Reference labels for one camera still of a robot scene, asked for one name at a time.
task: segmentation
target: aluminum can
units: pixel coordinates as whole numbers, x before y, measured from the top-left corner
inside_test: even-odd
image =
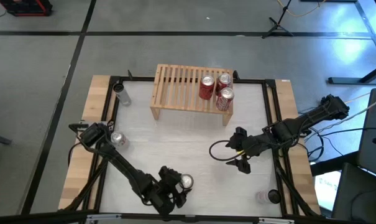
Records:
[[[261,204],[277,204],[281,201],[281,196],[278,190],[262,190],[257,192],[255,199]]]
[[[124,85],[118,83],[113,86],[113,91],[116,93],[116,96],[119,98],[120,103],[123,106],[130,106],[131,98],[127,93],[127,90],[124,88]]]
[[[232,79],[228,73],[223,73],[222,75],[218,76],[217,79],[217,86],[215,87],[215,94],[216,96],[219,95],[219,92],[226,87],[231,87]]]
[[[220,111],[226,111],[231,105],[231,102],[234,98],[235,94],[233,90],[229,87],[223,88],[219,95],[217,96],[216,106]]]
[[[129,141],[121,131],[114,131],[111,134],[111,142],[114,147],[128,148]]]
[[[200,98],[204,100],[209,100],[211,99],[214,91],[214,78],[205,75],[201,78],[200,81],[200,88],[199,88],[199,96]]]

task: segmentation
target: wooden shelf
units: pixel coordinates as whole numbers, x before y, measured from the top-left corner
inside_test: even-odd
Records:
[[[216,107],[215,91],[210,100],[199,97],[201,77],[211,75],[214,78],[215,88],[218,76],[223,73],[228,73],[233,81],[231,69],[157,65],[150,104],[154,118],[158,119],[162,109],[213,113],[222,114],[222,123],[226,126],[233,114],[233,101],[228,110],[220,111]]]

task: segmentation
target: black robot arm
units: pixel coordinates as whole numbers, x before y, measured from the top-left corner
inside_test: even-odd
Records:
[[[81,124],[71,124],[69,127],[75,132],[78,128],[86,128],[81,127]],[[132,190],[144,205],[153,205],[163,216],[172,212],[175,205],[178,208],[183,206],[186,195],[191,189],[182,188],[180,192],[177,190],[177,185],[183,186],[180,173],[163,166],[158,173],[161,179],[157,181],[152,175],[145,174],[132,166],[116,151],[109,138],[109,128],[101,123],[92,124],[78,136],[87,151],[99,154],[128,179]],[[90,148],[95,143],[99,144],[99,147]]]
[[[309,134],[309,128],[324,120],[344,119],[348,116],[349,107],[339,98],[332,95],[322,98],[320,105],[295,118],[277,121],[262,129],[263,133],[257,136],[247,136],[247,131],[237,127],[235,133],[230,138],[226,147],[235,149],[241,159],[233,159],[226,162],[228,165],[237,166],[238,170],[249,174],[250,164],[248,159],[252,156],[259,156],[261,152],[272,149],[278,153],[278,150],[284,147],[295,146],[300,134]],[[301,195],[289,181],[282,165],[278,159],[275,160],[276,173],[283,179],[291,194],[302,208],[307,216],[318,216],[309,205],[302,199]]]
[[[244,151],[249,157],[259,156],[267,149],[293,147],[298,143],[301,133],[310,133],[310,127],[325,120],[344,119],[348,112],[349,107],[339,97],[328,95],[322,98],[317,108],[294,119],[277,121],[263,128],[262,134],[247,137],[247,131],[237,127],[226,147],[237,152]]]

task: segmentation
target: silver can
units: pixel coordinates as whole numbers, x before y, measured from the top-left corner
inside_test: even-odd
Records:
[[[282,197],[278,190],[262,190],[255,195],[258,203],[262,204],[277,204],[280,203]]]
[[[113,86],[113,91],[116,93],[116,96],[119,98],[120,103],[123,106],[130,106],[131,98],[127,93],[127,90],[124,88],[124,85],[118,83]]]
[[[118,148],[128,148],[129,141],[126,136],[121,131],[114,131],[111,134],[111,142],[114,147]]]
[[[226,111],[229,108],[229,105],[231,105],[234,96],[235,94],[233,93],[233,90],[231,88],[223,88],[219,92],[216,107],[220,111]]]
[[[226,87],[232,86],[232,79],[228,73],[223,73],[222,75],[218,76],[217,86],[215,87],[215,94],[216,96],[219,95],[219,92]]]

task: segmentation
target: concrete floor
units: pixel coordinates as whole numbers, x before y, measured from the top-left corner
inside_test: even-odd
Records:
[[[0,30],[80,31],[89,0],[51,0],[50,17],[0,18]],[[360,0],[376,31],[376,5]],[[316,3],[293,0],[295,14]],[[97,1],[89,31],[256,31],[278,18],[276,1]],[[367,32],[353,3],[325,3],[320,9],[282,23],[293,32]],[[0,215],[19,213],[37,162],[53,109],[67,74],[78,37],[0,36],[0,134],[13,139],[0,145]],[[51,146],[32,212],[58,207],[67,172],[67,154],[74,142],[67,125],[81,118],[93,75],[152,76],[158,63],[226,67],[242,78],[290,79],[299,110],[316,106],[327,94],[349,100],[373,87],[329,85],[327,77],[361,77],[376,68],[372,40],[307,37],[98,36],[85,38]],[[350,103],[351,114],[367,106],[368,97]],[[333,131],[358,128],[364,116]],[[342,152],[356,151],[360,133],[330,136]],[[314,149],[317,139],[308,142]],[[339,154],[326,143],[321,160]]]

